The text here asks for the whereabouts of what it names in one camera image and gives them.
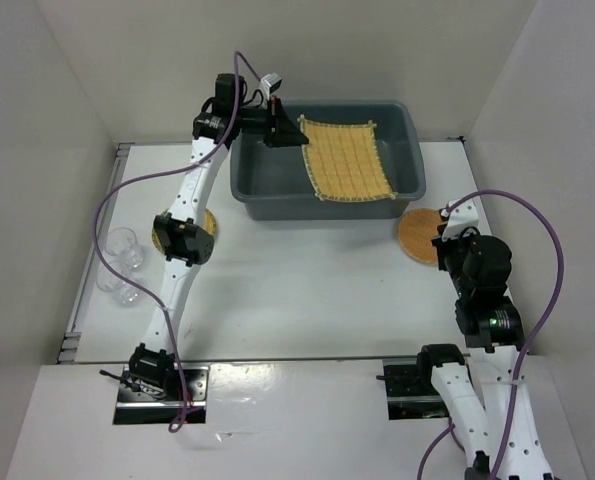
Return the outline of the round orange woven tray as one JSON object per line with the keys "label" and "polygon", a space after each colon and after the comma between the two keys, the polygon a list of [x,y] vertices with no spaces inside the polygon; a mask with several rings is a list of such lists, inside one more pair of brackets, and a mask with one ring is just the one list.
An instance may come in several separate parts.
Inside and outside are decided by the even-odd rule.
{"label": "round orange woven tray", "polygon": [[432,239],[445,221],[437,210],[419,208],[402,215],[397,226],[397,240],[402,250],[413,260],[427,265],[438,264]]}

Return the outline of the rectangular woven bamboo mat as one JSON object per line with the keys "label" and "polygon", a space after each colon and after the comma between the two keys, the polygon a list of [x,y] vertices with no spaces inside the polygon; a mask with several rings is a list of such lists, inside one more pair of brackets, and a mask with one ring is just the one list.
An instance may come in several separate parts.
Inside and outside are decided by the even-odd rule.
{"label": "rectangular woven bamboo mat", "polygon": [[299,117],[309,142],[302,156],[315,196],[321,201],[367,203],[393,200],[378,153],[377,124],[332,124]]}

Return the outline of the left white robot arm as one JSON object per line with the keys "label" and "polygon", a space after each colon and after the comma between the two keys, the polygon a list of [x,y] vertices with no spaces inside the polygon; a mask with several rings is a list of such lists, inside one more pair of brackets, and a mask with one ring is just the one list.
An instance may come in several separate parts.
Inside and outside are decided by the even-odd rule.
{"label": "left white robot arm", "polygon": [[212,255],[215,239],[205,227],[205,213],[217,173],[237,136],[260,135],[269,148],[302,146],[307,137],[289,119],[276,91],[282,78],[259,80],[262,104],[245,102],[243,77],[220,74],[215,94],[193,121],[191,164],[168,210],[154,218],[153,231],[165,257],[157,297],[162,301],[145,336],[129,360],[131,377],[153,399],[179,400],[188,392],[183,369],[175,361],[176,334],[190,287]]}

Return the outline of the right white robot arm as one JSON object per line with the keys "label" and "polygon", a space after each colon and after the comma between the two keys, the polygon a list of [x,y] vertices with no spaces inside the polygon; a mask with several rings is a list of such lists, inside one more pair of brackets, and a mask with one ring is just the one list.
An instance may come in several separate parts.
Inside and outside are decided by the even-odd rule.
{"label": "right white robot arm", "polygon": [[417,356],[415,381],[438,393],[466,456],[467,479],[552,479],[525,376],[516,364],[525,342],[507,296],[511,251],[474,228],[432,241],[438,266],[457,293],[456,321],[467,350],[430,344]]}

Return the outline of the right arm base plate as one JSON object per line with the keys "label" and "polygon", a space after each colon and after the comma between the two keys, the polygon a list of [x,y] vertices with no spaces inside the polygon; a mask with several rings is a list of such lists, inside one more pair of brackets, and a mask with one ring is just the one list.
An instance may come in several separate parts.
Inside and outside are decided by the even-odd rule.
{"label": "right arm base plate", "polygon": [[440,395],[422,378],[414,358],[387,358],[382,364],[376,379],[385,387],[391,421],[448,417]]}

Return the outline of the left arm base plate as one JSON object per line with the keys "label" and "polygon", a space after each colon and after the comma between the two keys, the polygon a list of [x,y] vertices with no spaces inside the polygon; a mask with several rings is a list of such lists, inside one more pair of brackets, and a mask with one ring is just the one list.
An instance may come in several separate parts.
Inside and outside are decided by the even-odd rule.
{"label": "left arm base plate", "polygon": [[[186,424],[204,424],[207,414],[207,397],[210,367],[208,365],[185,364],[184,376],[189,392],[190,406],[187,409]],[[134,378],[127,365],[121,374],[111,374],[118,384],[113,424],[126,425],[168,425],[182,408],[180,387],[166,391]]]}

